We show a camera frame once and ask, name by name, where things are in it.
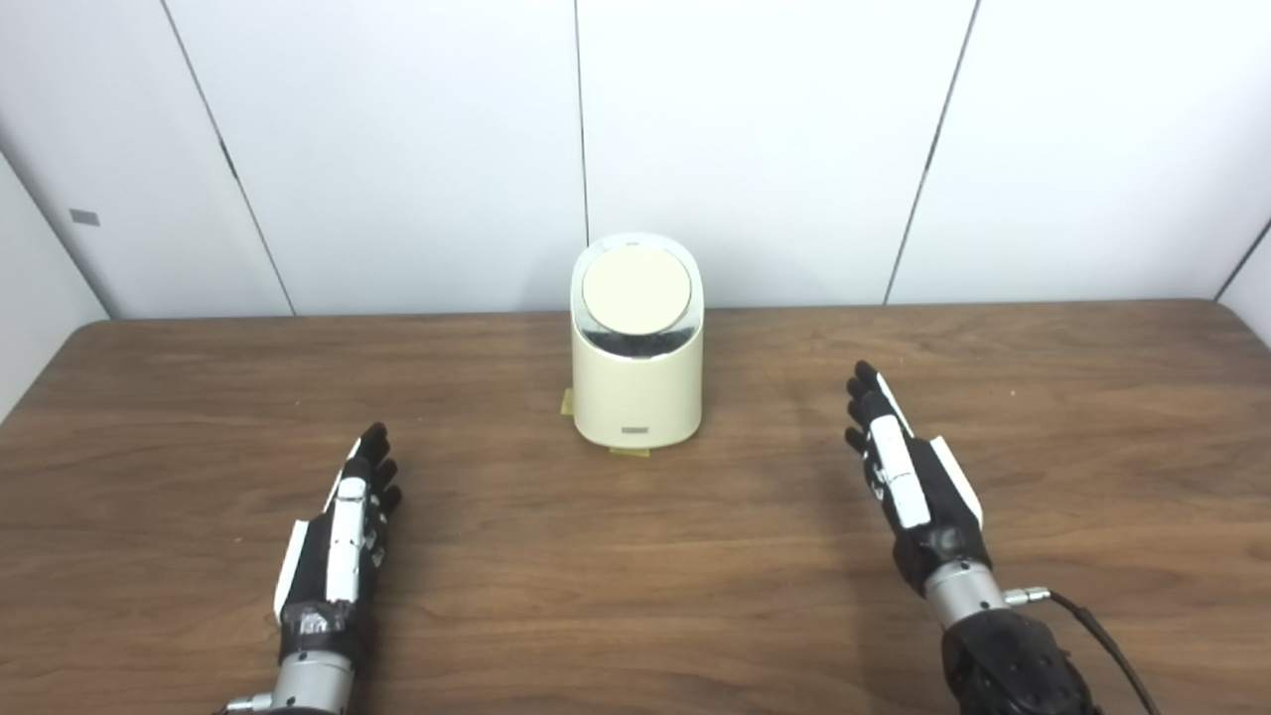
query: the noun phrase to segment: white wall panel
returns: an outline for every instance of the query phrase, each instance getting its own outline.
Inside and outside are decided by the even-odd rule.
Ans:
[[[580,0],[592,237],[710,305],[881,302],[972,3]]]
[[[0,156],[0,420],[75,328],[105,310]]]
[[[1271,4],[985,0],[891,301],[1213,297],[1268,127]]]
[[[169,0],[296,310],[563,307],[571,0]]]
[[[1262,342],[1271,344],[1271,245],[1266,239],[1235,273],[1221,301],[1235,310]]]
[[[160,3],[0,4],[0,147],[122,316],[290,311]]]

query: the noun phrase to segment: wood grain tabletop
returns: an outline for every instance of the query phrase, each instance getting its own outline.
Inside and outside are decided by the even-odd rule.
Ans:
[[[272,687],[294,519],[389,428],[357,715],[952,714],[841,442],[858,359],[979,491],[1003,587],[1089,606],[1167,714],[1271,707],[1271,351],[1207,301],[713,310],[691,441],[559,414],[561,312],[109,321],[0,425],[0,712]],[[1030,607],[1110,715],[1066,612]]]

